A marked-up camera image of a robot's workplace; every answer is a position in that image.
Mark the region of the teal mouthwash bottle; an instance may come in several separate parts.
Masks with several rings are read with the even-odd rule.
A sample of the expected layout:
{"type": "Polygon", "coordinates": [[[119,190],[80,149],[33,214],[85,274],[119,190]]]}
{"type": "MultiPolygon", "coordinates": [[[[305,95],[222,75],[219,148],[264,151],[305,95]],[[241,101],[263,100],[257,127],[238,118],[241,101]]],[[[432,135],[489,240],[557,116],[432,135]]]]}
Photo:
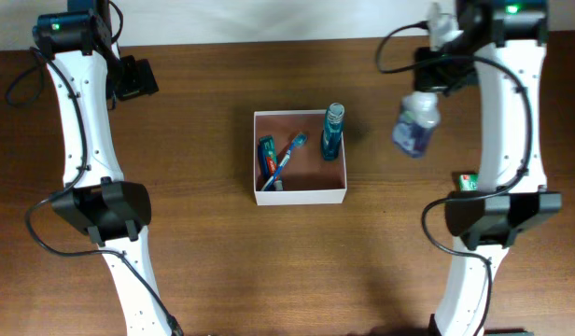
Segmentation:
{"type": "Polygon", "coordinates": [[[325,161],[334,161],[339,156],[344,113],[345,108],[340,103],[333,103],[326,110],[321,136],[321,154],[325,161]]]}

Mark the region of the green red toothpaste tube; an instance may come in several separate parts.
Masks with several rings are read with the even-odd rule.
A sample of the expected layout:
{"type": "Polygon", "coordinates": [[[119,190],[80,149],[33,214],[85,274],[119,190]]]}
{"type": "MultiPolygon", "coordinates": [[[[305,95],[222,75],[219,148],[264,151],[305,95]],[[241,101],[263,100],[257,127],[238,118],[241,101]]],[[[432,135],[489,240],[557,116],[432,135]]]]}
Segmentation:
{"type": "Polygon", "coordinates": [[[274,173],[276,172],[276,169],[277,169],[277,158],[276,158],[276,152],[275,152],[273,137],[271,135],[262,136],[259,139],[259,144],[262,144],[262,146],[265,150],[266,160],[267,160],[267,165],[268,165],[268,170],[269,170],[269,178],[270,178],[274,175],[274,173]]]}

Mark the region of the blue disposable razor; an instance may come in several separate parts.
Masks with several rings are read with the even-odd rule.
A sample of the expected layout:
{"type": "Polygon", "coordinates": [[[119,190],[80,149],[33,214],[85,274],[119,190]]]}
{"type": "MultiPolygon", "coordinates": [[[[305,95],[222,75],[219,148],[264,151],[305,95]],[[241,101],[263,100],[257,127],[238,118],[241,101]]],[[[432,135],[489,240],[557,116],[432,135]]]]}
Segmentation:
{"type": "Polygon", "coordinates": [[[262,144],[257,145],[257,158],[258,158],[261,177],[263,179],[263,182],[266,182],[266,180],[269,178],[269,170],[268,170],[265,150],[264,150],[262,144]]]}

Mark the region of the blue foam soap bottle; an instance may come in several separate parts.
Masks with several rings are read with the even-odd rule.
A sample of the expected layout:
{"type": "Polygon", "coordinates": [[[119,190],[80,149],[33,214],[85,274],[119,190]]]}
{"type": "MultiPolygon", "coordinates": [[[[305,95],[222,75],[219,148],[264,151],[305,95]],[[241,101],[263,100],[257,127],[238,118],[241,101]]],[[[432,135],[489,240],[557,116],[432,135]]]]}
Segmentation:
{"type": "Polygon", "coordinates": [[[406,155],[412,158],[423,157],[440,122],[438,95],[414,91],[401,100],[392,141],[406,155]]]}

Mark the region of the white pink cardboard box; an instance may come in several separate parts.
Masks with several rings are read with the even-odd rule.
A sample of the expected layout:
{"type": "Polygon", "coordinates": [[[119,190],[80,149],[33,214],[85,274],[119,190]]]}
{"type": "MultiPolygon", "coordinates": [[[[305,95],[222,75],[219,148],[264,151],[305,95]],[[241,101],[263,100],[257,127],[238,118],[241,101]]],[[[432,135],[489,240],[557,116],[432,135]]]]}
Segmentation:
{"type": "Polygon", "coordinates": [[[344,201],[347,192],[345,148],[340,144],[336,160],[323,159],[320,144],[324,118],[323,109],[254,113],[254,153],[258,152],[262,136],[272,136],[277,154],[283,155],[296,134],[307,135],[306,144],[292,151],[290,160],[280,173],[282,191],[261,189],[265,179],[259,160],[253,160],[253,190],[258,206],[336,204],[344,201]]]}

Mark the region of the blue white toothbrush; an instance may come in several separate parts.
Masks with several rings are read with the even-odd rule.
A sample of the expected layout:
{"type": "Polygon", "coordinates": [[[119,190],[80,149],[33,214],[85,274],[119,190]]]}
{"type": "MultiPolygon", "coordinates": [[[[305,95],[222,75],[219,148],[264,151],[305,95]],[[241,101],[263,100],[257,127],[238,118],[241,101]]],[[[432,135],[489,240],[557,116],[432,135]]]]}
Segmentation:
{"type": "Polygon", "coordinates": [[[283,182],[281,180],[281,173],[285,166],[287,165],[292,151],[297,147],[302,147],[307,142],[307,135],[304,133],[297,133],[293,139],[291,140],[290,144],[287,146],[287,149],[283,153],[282,158],[277,157],[277,169],[276,172],[272,177],[270,177],[263,186],[259,189],[260,191],[282,191],[283,190],[283,182]]]}

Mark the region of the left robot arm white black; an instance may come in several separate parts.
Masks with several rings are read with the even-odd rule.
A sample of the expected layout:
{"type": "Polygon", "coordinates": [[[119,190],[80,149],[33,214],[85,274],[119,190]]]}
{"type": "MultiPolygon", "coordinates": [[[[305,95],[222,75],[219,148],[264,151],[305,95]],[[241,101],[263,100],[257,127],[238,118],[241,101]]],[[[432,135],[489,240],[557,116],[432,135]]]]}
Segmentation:
{"type": "Polygon", "coordinates": [[[116,102],[158,91],[148,60],[119,55],[110,1],[69,0],[67,10],[38,17],[32,51],[56,89],[64,141],[63,190],[46,202],[90,238],[104,258],[129,335],[180,335],[163,304],[148,251],[151,203],[129,182],[113,146],[108,112],[116,102]]]}

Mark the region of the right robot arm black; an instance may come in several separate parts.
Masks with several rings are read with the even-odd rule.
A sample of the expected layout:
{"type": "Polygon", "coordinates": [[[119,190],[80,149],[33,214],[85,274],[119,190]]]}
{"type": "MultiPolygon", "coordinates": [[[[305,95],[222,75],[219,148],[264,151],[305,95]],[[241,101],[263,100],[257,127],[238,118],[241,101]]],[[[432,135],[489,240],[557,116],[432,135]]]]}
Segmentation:
{"type": "Polygon", "coordinates": [[[440,95],[474,85],[481,99],[481,162],[475,186],[440,199],[453,243],[432,335],[481,335],[495,275],[517,236],[557,214],[540,155],[540,75],[547,52],[543,1],[433,4],[429,44],[415,55],[414,92],[404,98],[393,139],[423,154],[441,116],[440,95]]]}

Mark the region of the green white soap box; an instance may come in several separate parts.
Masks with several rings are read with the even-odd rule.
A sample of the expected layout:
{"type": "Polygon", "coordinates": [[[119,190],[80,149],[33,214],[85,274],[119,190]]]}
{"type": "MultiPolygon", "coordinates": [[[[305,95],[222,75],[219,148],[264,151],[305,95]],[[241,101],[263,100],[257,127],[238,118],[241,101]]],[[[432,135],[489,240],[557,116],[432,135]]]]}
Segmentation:
{"type": "Polygon", "coordinates": [[[477,191],[478,176],[476,174],[462,174],[459,176],[458,185],[460,191],[477,191]]]}

